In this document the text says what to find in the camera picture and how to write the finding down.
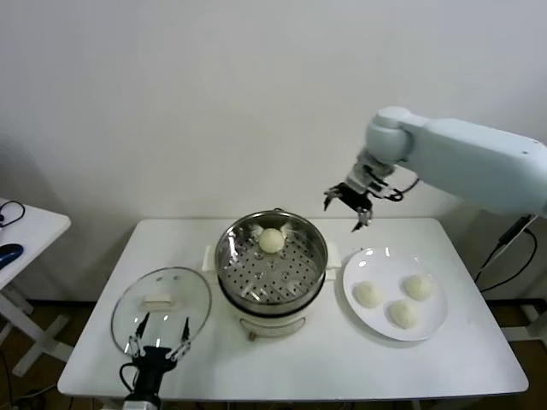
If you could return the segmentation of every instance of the floor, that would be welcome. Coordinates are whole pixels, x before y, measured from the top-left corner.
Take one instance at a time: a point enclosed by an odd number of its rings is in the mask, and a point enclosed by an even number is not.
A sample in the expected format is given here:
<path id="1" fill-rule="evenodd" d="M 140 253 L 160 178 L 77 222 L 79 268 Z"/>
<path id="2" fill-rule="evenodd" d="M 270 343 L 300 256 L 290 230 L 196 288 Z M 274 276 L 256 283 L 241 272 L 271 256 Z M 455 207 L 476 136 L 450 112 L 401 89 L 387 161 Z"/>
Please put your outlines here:
<path id="1" fill-rule="evenodd" d="M 513 326 L 525 325 L 526 318 L 517 307 L 495 307 L 492 312 L 500 325 Z M 72 317 L 67 327 L 62 331 L 59 340 L 75 345 L 79 334 L 82 332 L 85 322 L 91 314 L 90 307 L 58 307 L 58 306 L 38 306 L 32 314 L 32 319 L 41 325 L 47 327 L 58 314 L 65 313 Z M 13 330 L 8 339 L 3 343 L 2 350 L 8 367 L 11 369 L 17 363 L 18 359 L 31 347 L 32 343 L 28 337 L 17 330 Z M 499 397 L 487 397 L 472 405 L 470 410 L 543 410 L 547 402 L 547 351 L 539 342 L 518 342 L 511 343 L 517 358 L 524 368 L 530 388 L 527 392 L 520 395 L 507 395 Z M 64 364 L 59 360 L 43 355 L 39 361 L 31 368 L 24 378 L 11 376 L 12 390 L 14 398 L 28 394 L 31 390 L 41 390 L 50 385 L 54 385 L 60 377 Z M 9 393 L 7 389 L 5 371 L 0 371 L 0 410 L 8 408 Z M 38 400 L 33 407 L 21 407 L 23 409 L 44 410 L 68 410 L 71 405 L 70 398 L 61 395 L 55 388 L 50 389 L 42 395 L 45 399 L 45 407 L 40 406 Z M 424 403 L 422 408 L 427 410 L 433 402 Z M 296 410 L 406 410 L 411 406 L 408 402 L 366 402 L 366 403 L 305 403 L 297 405 L 287 405 L 284 403 L 242 403 L 232 405 L 232 410 L 284 410 L 288 407 L 294 407 Z M 101 409 L 101 403 L 89 399 L 74 399 L 72 410 Z M 226 405 L 223 403 L 166 403 L 165 410 L 224 410 Z"/>

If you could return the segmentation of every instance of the computer mouse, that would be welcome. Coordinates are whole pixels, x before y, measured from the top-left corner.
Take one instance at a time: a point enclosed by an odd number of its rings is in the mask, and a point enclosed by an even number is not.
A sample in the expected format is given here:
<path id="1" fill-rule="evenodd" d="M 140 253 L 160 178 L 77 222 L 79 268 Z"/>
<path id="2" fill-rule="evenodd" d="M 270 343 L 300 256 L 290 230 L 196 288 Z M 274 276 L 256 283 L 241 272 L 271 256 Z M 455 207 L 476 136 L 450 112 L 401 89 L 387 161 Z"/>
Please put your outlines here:
<path id="1" fill-rule="evenodd" d="M 0 269 L 9 265 L 23 253 L 23 247 L 18 243 L 8 243 L 0 246 Z"/>

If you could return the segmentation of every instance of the white plate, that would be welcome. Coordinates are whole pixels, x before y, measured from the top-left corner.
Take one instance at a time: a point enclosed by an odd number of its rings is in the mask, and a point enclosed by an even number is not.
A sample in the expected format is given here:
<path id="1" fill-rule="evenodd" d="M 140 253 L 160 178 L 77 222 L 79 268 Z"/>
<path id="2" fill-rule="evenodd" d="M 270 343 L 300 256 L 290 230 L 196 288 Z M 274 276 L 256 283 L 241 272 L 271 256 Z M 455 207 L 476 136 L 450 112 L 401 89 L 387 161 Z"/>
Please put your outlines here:
<path id="1" fill-rule="evenodd" d="M 425 301 L 419 302 L 403 290 L 403 281 L 415 274 L 433 279 L 435 290 Z M 354 297 L 354 288 L 362 281 L 371 281 L 384 291 L 384 302 L 374 309 L 362 306 Z M 418 258 L 408 256 L 392 247 L 369 248 L 353 255 L 344 269 L 344 293 L 353 311 L 377 332 L 397 340 L 418 341 L 429 338 L 444 323 L 448 303 L 439 282 L 426 271 Z M 391 322 L 387 308 L 402 299 L 414 303 L 420 311 L 418 325 L 402 329 Z"/>

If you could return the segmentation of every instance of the black cable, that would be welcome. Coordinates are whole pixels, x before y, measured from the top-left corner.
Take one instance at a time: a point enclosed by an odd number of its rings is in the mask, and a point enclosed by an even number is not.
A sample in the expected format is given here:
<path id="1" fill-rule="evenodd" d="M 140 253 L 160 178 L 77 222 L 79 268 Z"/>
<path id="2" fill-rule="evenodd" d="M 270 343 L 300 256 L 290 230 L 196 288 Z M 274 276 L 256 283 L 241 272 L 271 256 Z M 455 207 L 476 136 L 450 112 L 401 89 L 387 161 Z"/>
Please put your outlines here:
<path id="1" fill-rule="evenodd" d="M 411 192 L 418 185 L 419 182 L 420 182 L 420 177 L 417 177 L 415 181 L 412 184 L 410 184 L 406 190 L 402 190 L 401 193 L 406 194 L 407 192 Z"/>
<path id="2" fill-rule="evenodd" d="M 14 391 L 11 389 L 11 377 L 9 376 L 8 363 L 6 363 L 6 357 L 3 355 L 3 351 L 0 350 L 0 357 L 2 357 L 3 369 L 6 372 L 6 379 L 8 380 L 8 392 L 9 392 L 9 406 L 14 406 Z"/>
<path id="3" fill-rule="evenodd" d="M 133 363 L 125 363 L 125 364 L 121 365 L 120 371 L 118 372 L 118 374 L 120 375 L 121 382 L 123 383 L 124 386 L 126 386 L 126 389 L 128 389 L 130 393 L 133 392 L 133 389 L 129 385 L 129 383 L 126 381 L 126 378 L 123 377 L 123 369 L 125 369 L 126 367 L 132 367 L 132 366 L 135 367 L 135 365 Z"/>
<path id="4" fill-rule="evenodd" d="M 3 223 L 3 220 L 4 220 L 4 216 L 2 215 L 2 211 L 4 209 L 4 207 L 6 205 L 10 205 L 10 204 L 16 204 L 16 205 L 19 205 L 19 207 L 21 208 L 21 215 L 19 215 L 17 218 L 15 218 L 14 220 L 11 220 L 10 222 L 8 222 L 7 224 L 4 224 Z M 21 220 L 23 218 L 23 216 L 25 216 L 25 212 L 26 212 L 26 208 L 25 208 L 25 205 L 23 205 L 22 203 L 20 202 L 17 202 L 17 201 L 7 201 L 5 203 L 3 203 L 2 205 L 0 205 L 0 227 L 2 228 L 5 228 L 7 226 L 10 226 L 11 224 L 14 224 L 15 222 L 17 222 L 18 220 Z"/>
<path id="5" fill-rule="evenodd" d="M 480 275 L 482 275 L 483 270 L 486 268 L 486 265 L 490 262 L 490 260 L 494 257 L 496 252 L 500 250 L 501 248 L 505 246 L 509 246 L 509 244 L 518 237 L 521 232 L 524 231 L 524 229 L 530 225 L 532 221 L 532 215 L 526 215 L 522 216 L 519 219 L 516 220 L 516 222 L 511 225 L 507 231 L 503 233 L 501 237 L 497 240 L 497 245 L 494 250 L 488 255 L 488 258 L 486 259 L 485 263 L 482 264 L 482 266 L 479 268 L 479 273 L 477 273 L 476 278 L 474 279 L 475 283 L 479 282 Z"/>
<path id="6" fill-rule="evenodd" d="M 480 278 L 480 275 L 482 275 L 483 271 L 481 271 L 481 269 L 483 269 L 486 265 L 488 265 L 488 262 L 490 262 L 490 260 L 492 259 L 492 257 L 496 254 L 496 252 L 502 247 L 502 245 L 500 243 L 498 243 L 496 245 L 496 247 L 492 250 L 492 252 L 490 252 L 490 254 L 488 255 L 488 257 L 486 258 L 486 261 L 485 263 L 482 264 L 482 266 L 479 268 L 479 273 L 477 274 L 477 277 L 475 278 L 475 283 L 477 283 L 479 281 L 479 278 Z"/>
<path id="7" fill-rule="evenodd" d="M 488 290 L 496 289 L 497 287 L 501 286 L 502 284 L 506 284 L 507 282 L 510 282 L 511 280 L 513 280 L 517 276 L 519 276 L 521 273 L 523 273 L 525 271 L 525 269 L 530 265 L 530 263 L 533 260 L 533 257 L 536 255 L 536 252 L 538 251 L 538 239 L 533 234 L 533 232 L 530 231 L 528 228 L 526 228 L 524 230 L 524 233 L 530 235 L 530 237 L 532 237 L 532 240 L 533 240 L 533 250 L 532 250 L 532 253 L 530 254 L 530 257 L 528 257 L 528 260 L 526 261 L 526 263 L 522 266 L 521 269 L 519 269 L 519 271 L 516 274 L 514 274 L 510 278 L 505 279 L 504 281 L 500 282 L 499 284 L 494 284 L 493 286 L 490 286 L 486 289 L 483 289 L 483 290 L 480 291 L 480 293 L 484 293 Z"/>

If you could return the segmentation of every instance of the cable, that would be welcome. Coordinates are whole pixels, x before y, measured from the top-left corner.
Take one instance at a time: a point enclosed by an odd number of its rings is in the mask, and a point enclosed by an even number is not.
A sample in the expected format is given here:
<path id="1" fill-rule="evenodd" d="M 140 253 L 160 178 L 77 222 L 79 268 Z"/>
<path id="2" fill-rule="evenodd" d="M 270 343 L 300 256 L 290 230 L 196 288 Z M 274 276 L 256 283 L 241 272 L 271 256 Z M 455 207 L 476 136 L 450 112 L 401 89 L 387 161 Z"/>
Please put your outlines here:
<path id="1" fill-rule="evenodd" d="M 421 181 L 420 177 L 416 177 L 415 181 L 412 184 L 410 184 L 406 190 L 402 190 L 401 193 L 406 194 L 407 192 L 411 192 L 418 185 L 420 181 Z"/>
<path id="2" fill-rule="evenodd" d="M 528 227 L 530 224 L 538 218 L 537 215 L 528 215 L 522 218 L 519 218 L 498 240 L 497 247 L 498 251 L 491 257 L 489 261 L 483 264 L 475 276 L 475 283 L 479 280 L 482 272 L 488 268 L 494 261 L 499 258 L 503 252 L 505 252 L 511 244 L 515 241 L 516 238 Z"/>
<path id="3" fill-rule="evenodd" d="M 496 245 L 496 247 L 490 252 L 488 257 L 486 258 L 485 263 L 482 264 L 482 266 L 479 268 L 479 273 L 477 273 L 477 276 L 475 276 L 475 283 L 479 281 L 480 275 L 482 275 L 482 272 L 485 270 L 485 267 L 490 263 L 490 260 L 494 256 L 494 254 L 502 247 L 500 243 Z"/>
<path id="4" fill-rule="evenodd" d="M 11 220 L 7 224 L 4 224 L 3 223 L 4 216 L 2 215 L 2 211 L 3 211 L 3 209 L 5 208 L 6 205 L 9 205 L 9 204 L 12 204 L 12 203 L 14 203 L 16 205 L 19 205 L 19 207 L 21 207 L 21 215 L 19 215 L 14 220 Z M 18 220 L 21 220 L 23 218 L 23 216 L 25 216 L 25 212 L 26 212 L 25 205 L 23 205 L 22 203 L 20 203 L 18 201 L 7 201 L 7 202 L 3 203 L 2 205 L 0 205 L 0 227 L 5 228 L 7 226 L 10 226 L 11 224 L 14 224 Z"/>
<path id="5" fill-rule="evenodd" d="M 57 387 L 56 384 L 52 384 L 44 389 L 41 389 L 39 391 L 35 391 L 31 394 L 28 394 L 28 395 L 22 395 L 21 397 L 17 397 L 15 400 L 14 400 L 14 404 L 17 403 L 19 400 L 21 399 L 32 399 L 33 397 L 36 397 L 37 395 L 42 395 L 43 393 L 47 393 L 48 391 L 54 389 L 55 387 Z M 9 401 L 0 405 L 0 409 L 6 407 L 6 406 L 10 406 L 10 403 Z"/>
<path id="6" fill-rule="evenodd" d="M 120 375 L 120 380 L 123 383 L 123 385 L 126 386 L 126 389 L 128 389 L 130 393 L 132 393 L 133 392 L 132 387 L 126 381 L 126 378 L 123 377 L 123 369 L 125 369 L 126 367 L 135 367 L 135 365 L 133 363 L 125 363 L 121 365 L 120 371 L 118 372 L 118 374 Z"/>
<path id="7" fill-rule="evenodd" d="M 3 369 L 6 372 L 6 379 L 8 380 L 8 392 L 9 392 L 9 405 L 14 406 L 14 391 L 11 389 L 11 377 L 9 376 L 8 363 L 6 363 L 6 357 L 3 355 L 3 351 L 0 350 L 0 357 L 2 357 Z"/>
<path id="8" fill-rule="evenodd" d="M 40 391 L 37 391 L 36 393 L 32 393 L 31 395 L 22 395 L 21 397 L 17 398 L 19 399 L 32 399 L 33 397 L 36 397 L 37 395 L 41 395 L 42 393 L 45 393 L 46 391 L 50 391 L 51 389 L 54 389 L 57 387 L 56 384 L 52 384 L 51 386 L 46 387 L 45 389 L 41 389 Z"/>
<path id="9" fill-rule="evenodd" d="M 510 278 L 507 278 L 507 279 L 505 279 L 504 281 L 502 281 L 498 284 L 494 284 L 493 286 L 490 286 L 486 289 L 483 289 L 483 290 L 480 291 L 480 293 L 484 293 L 484 292 L 487 292 L 488 290 L 496 289 L 497 287 L 501 286 L 502 284 L 506 284 L 507 282 L 510 282 L 511 280 L 513 280 L 517 276 L 519 276 L 521 273 L 523 273 L 525 271 L 525 269 L 530 265 L 530 263 L 533 260 L 533 257 L 536 255 L 536 252 L 538 251 L 538 239 L 533 234 L 533 232 L 530 231 L 528 228 L 526 228 L 524 230 L 524 233 L 526 233 L 527 235 L 530 235 L 532 237 L 532 240 L 533 240 L 533 250 L 532 250 L 532 253 L 530 254 L 530 256 L 528 257 L 528 260 L 526 261 L 526 263 L 522 266 L 521 269 L 519 269 L 519 271 L 516 274 L 514 274 Z"/>

